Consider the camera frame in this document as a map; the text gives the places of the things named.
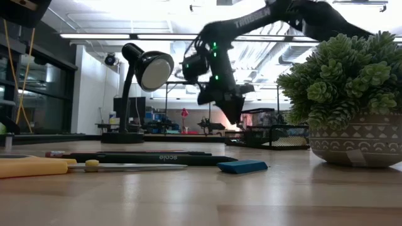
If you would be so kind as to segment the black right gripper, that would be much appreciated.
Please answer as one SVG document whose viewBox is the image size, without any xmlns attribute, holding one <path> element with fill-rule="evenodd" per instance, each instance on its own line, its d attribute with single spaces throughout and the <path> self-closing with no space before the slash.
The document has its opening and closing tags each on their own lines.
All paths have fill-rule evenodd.
<svg viewBox="0 0 402 226">
<path fill-rule="evenodd" d="M 221 109 L 227 120 L 231 124 L 237 124 L 241 118 L 241 112 L 245 100 L 244 94 L 249 92 L 254 92 L 253 85 L 235 85 L 233 89 L 225 90 L 208 83 L 205 87 L 200 88 L 200 93 L 197 97 L 197 104 L 204 105 L 215 102 L 216 106 Z"/>
</svg>

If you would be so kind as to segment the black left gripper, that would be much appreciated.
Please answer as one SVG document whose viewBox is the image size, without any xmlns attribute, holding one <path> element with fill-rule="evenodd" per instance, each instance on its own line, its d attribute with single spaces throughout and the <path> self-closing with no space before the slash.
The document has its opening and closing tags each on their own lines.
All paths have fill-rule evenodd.
<svg viewBox="0 0 402 226">
<path fill-rule="evenodd" d="M 34 28 L 52 0 L 1 0 L 1 17 L 14 24 Z"/>
</svg>

